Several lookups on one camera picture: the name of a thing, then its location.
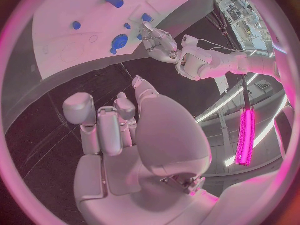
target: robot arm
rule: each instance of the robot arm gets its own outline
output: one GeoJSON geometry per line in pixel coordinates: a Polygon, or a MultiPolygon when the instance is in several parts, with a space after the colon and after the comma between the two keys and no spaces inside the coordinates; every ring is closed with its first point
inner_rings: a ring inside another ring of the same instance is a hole
{"type": "Polygon", "coordinates": [[[248,72],[269,75],[281,82],[275,58],[247,56],[244,52],[224,54],[214,50],[197,47],[198,39],[185,35],[182,51],[172,36],[165,31],[143,22],[143,44],[150,57],[155,60],[176,64],[179,74],[194,81],[218,78],[227,72],[245,75],[248,72]]]}

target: led light strip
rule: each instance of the led light strip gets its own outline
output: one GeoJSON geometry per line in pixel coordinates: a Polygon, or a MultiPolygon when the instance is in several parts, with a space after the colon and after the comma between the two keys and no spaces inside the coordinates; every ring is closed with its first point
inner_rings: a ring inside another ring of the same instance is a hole
{"type": "MultiPolygon", "coordinates": [[[[258,76],[259,74],[256,73],[253,77],[251,77],[251,79],[247,82],[247,85],[249,85],[250,83],[253,82],[253,80],[258,76]]],[[[217,112],[220,108],[224,107],[226,104],[228,104],[230,101],[232,101],[236,96],[238,96],[240,94],[240,92],[242,92],[244,90],[243,87],[241,87],[236,93],[233,94],[233,96],[229,97],[226,101],[224,101],[223,103],[221,103],[219,106],[217,106],[215,109],[213,109],[212,111],[210,111],[208,114],[204,115],[203,117],[197,119],[196,118],[196,122],[200,123],[201,121],[203,121],[204,119],[207,119],[210,115],[214,114],[215,112],[217,112]]]]}
{"type": "MultiPolygon", "coordinates": [[[[266,126],[266,128],[262,131],[262,133],[254,140],[254,145],[253,148],[255,148],[260,142],[268,135],[268,133],[271,131],[271,129],[274,127],[274,120],[275,117],[280,113],[280,111],[286,106],[288,102],[288,97],[287,95],[284,96],[283,101],[276,112],[274,118],[271,120],[271,122],[266,126]]],[[[229,167],[230,165],[234,164],[235,161],[235,156],[229,158],[228,160],[225,161],[225,165],[229,167]]]]}

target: blue handle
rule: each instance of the blue handle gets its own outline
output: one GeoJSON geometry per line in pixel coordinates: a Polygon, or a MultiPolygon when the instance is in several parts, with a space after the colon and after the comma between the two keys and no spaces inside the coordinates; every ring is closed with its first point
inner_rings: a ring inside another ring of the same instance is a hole
{"type": "Polygon", "coordinates": [[[117,9],[121,8],[124,5],[123,0],[105,0],[105,1],[113,5],[117,9]]]}

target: gray surface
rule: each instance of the gray surface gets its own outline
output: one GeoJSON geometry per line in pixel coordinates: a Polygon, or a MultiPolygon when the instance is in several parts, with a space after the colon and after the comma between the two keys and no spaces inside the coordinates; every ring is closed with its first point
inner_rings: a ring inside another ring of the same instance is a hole
{"type": "MultiPolygon", "coordinates": [[[[190,0],[170,14],[158,28],[167,30],[173,37],[177,37],[212,10],[213,0],[190,0]]],[[[16,44],[5,74],[2,93],[4,132],[7,132],[30,104],[57,86],[109,65],[147,57],[149,56],[141,44],[133,54],[86,62],[41,80],[33,49],[31,21],[16,44]]]]}

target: magenta led strip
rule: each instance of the magenta led strip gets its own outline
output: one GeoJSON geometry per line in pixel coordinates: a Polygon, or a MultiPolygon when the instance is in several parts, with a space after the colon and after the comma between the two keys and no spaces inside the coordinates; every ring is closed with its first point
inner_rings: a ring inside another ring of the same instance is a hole
{"type": "Polygon", "coordinates": [[[249,166],[255,138],[255,113],[254,109],[243,111],[240,116],[239,138],[236,155],[234,159],[235,164],[249,166]]]}

